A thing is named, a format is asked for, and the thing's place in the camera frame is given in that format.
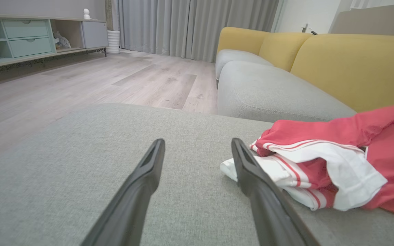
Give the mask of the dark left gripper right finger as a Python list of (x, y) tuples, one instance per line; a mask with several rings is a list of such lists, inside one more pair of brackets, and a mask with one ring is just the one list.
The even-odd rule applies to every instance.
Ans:
[(317, 246), (319, 242), (239, 138), (231, 149), (237, 182), (249, 198), (261, 246)]

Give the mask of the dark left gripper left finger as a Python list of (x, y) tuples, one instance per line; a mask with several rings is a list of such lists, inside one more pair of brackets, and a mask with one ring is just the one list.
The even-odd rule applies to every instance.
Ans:
[(111, 199), (81, 243), (83, 246), (138, 246), (152, 194), (160, 182), (164, 139), (156, 139)]

